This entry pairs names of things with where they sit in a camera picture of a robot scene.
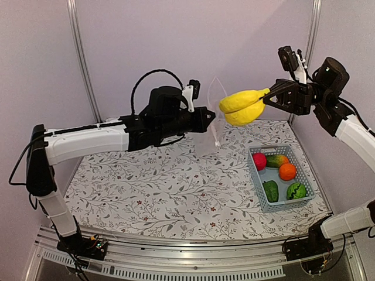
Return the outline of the green toy bell pepper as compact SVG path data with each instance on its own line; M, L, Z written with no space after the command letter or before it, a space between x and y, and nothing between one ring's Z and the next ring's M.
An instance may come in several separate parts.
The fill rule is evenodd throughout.
M268 202L275 203L279 200L278 185L275 181L264 181L263 188L267 197Z

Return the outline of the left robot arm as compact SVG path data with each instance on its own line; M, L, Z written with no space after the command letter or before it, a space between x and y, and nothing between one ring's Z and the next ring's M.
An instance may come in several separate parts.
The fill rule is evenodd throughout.
M26 188L35 196L47 216L75 254L87 249L79 226L69 211L54 180L53 166L66 160L96 153L133 152L163 146L163 140L186 133L205 133L216 114L195 107L193 86L182 90L162 86L153 89L140 114L121 116L109 122L61 130L33 129L26 160Z

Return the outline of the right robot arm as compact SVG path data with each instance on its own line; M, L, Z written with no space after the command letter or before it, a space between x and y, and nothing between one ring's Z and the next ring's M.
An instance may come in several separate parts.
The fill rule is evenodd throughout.
M327 57L310 77L299 56L282 54L280 61L291 78L277 79L270 93L263 97L264 103L295 115L313 112L328 134L345 143L369 168L374 169L374 133L363 125L354 106L340 98L349 81L344 66ZM316 255L325 247L326 240L373 226L374 200L369 200L314 223L309 228L309 238L304 240L303 250L307 255Z

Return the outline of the clear zip top bag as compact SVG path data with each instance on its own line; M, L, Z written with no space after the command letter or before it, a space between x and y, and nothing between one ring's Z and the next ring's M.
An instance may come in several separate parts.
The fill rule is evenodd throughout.
M227 97L227 93L217 78L214 77L207 91L207 108L216 114L206 133L194 133L195 151L199 156L218 152L224 143L224 128L226 125L224 114L219 108L220 100Z

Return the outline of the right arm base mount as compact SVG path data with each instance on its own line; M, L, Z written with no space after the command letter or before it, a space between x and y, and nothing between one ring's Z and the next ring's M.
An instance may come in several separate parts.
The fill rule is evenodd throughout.
M330 239L323 236L321 230L322 223L328 218L330 218L330 215L312 224L308 228L308 236L306 238L291 236L282 244L282 252L287 261L321 255L318 259L302 262L302 269L310 275L322 273L332 257L333 243Z

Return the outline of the yellow toy bananas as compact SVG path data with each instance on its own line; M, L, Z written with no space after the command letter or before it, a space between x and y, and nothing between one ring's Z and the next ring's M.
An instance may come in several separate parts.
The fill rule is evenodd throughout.
M219 102L219 108L230 125L244 126L264 112L263 97L269 92L269 88L240 91L223 98Z

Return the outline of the red toy apple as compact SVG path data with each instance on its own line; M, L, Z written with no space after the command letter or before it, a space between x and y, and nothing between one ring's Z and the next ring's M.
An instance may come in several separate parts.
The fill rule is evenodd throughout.
M265 169L267 166L267 158L263 153L255 153L252 155L255 167L258 171Z

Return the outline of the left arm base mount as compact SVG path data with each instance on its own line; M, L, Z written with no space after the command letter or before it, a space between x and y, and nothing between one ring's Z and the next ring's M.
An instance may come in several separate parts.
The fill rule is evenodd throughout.
M86 238L82 236L80 230L68 237L62 237L58 232L56 234L59 238L57 244L58 250L67 252L73 256L81 256L99 261L105 259L108 248L108 241L105 238L100 238L98 235Z

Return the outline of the light blue plastic basket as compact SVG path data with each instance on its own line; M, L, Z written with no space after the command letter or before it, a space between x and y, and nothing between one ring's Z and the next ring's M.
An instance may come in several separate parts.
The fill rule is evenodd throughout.
M255 166L253 155L262 153L266 156L281 154L286 156L291 164L296 167L296 177L290 181L285 181L280 178L278 169L276 167L265 167L263 170L258 171ZM311 182L308 180L296 154L289 145L274 145L274 146L253 146L248 151L248 168L252 182L258 199L261 204L262 211L271 213L276 211L288 210L291 208L302 207L309 201L316 197L312 188ZM272 203L268 201L263 184L268 181L275 181L278 187L278 201ZM301 183L305 186L305 197L297 199L288 199L287 190L293 183Z

